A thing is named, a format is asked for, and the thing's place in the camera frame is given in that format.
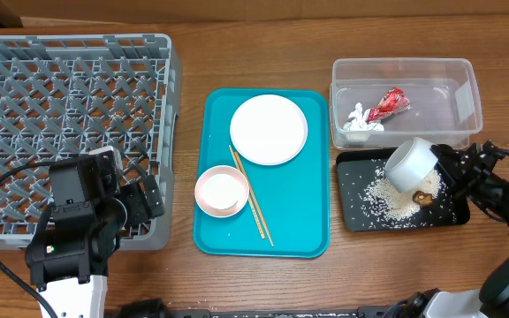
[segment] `chopsticks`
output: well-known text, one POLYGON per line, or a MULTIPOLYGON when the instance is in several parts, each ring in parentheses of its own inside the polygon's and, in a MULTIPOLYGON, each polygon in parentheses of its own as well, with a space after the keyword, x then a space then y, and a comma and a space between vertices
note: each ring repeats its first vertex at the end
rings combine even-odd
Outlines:
POLYGON ((248 197, 248 204, 251 206, 251 210, 253 211, 254 220, 256 221, 256 226, 258 227, 258 231, 261 233, 261 238, 264 239, 264 232, 262 231, 262 226, 266 231, 267 236, 269 237, 270 245, 274 247, 274 241, 272 241, 272 237, 270 236, 270 231, 268 226, 266 225, 266 221, 264 220, 264 216, 262 215, 261 207, 258 204, 258 200, 256 199, 255 192, 253 191, 253 187, 251 186, 251 182, 248 180, 247 172, 245 171, 245 167, 243 167, 243 162, 240 160, 239 153, 233 151, 231 145, 229 145, 229 150, 231 151, 231 156, 233 157, 233 161, 235 162, 235 167, 241 171, 241 173, 245 176, 248 182, 248 190, 250 195, 248 197))

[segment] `gray plastic dish rack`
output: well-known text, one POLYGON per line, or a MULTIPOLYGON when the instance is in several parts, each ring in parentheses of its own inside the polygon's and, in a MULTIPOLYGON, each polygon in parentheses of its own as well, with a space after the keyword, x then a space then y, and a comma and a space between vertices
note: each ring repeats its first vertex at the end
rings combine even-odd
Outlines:
MULTIPOLYGON (((165 34, 0 36, 0 176, 113 146, 123 157, 123 184, 154 175, 165 208, 126 229, 121 248, 164 247, 181 83, 182 65, 165 34)), ((45 167, 0 186, 0 249, 28 245, 49 200, 45 167)))

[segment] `clear plastic container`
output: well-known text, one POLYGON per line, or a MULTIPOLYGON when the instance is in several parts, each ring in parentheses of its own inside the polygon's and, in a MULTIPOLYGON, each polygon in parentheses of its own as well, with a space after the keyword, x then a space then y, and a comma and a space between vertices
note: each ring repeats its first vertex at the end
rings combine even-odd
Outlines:
POLYGON ((396 147, 414 136, 464 148, 482 130, 473 66, 462 58, 339 59, 333 64, 330 124, 339 149, 396 147), (356 103, 373 108, 392 87, 404 91, 410 110, 382 120, 383 132, 343 129, 356 103))

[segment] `white plate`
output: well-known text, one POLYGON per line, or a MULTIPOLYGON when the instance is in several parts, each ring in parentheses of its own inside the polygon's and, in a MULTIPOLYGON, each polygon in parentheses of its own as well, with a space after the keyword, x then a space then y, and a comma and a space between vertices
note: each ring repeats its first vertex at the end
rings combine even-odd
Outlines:
POLYGON ((252 163, 276 165, 293 159, 308 138, 308 121, 300 108, 278 95, 258 95, 235 111, 231 141, 252 163))

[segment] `wood grain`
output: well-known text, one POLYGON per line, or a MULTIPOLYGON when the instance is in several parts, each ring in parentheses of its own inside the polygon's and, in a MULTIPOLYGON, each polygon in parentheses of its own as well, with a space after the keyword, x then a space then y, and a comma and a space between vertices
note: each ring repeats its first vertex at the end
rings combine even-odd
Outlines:
POLYGON ((68 26, 93 27, 95 25, 119 24, 118 22, 85 21, 76 19, 51 19, 36 17, 21 17, 21 23, 23 24, 23 27, 68 27, 68 26))
MULTIPOLYGON (((192 240, 203 104, 219 87, 314 89, 328 96, 342 57, 464 57, 474 67, 484 129, 473 140, 509 148, 509 16, 333 19, 11 29, 0 34, 167 33, 184 65, 176 128, 171 241, 156 252, 110 259, 107 308, 163 298, 171 308, 217 311, 350 308, 390 304, 434 287, 479 288, 509 255, 508 230, 472 207, 465 226, 351 233, 339 210, 330 150, 331 243, 315 260, 203 254, 192 240)), ((501 164, 499 172, 509 167, 501 164)), ((0 252, 24 279, 23 253, 0 252)), ((0 317, 40 317, 36 303, 0 272, 0 317)))

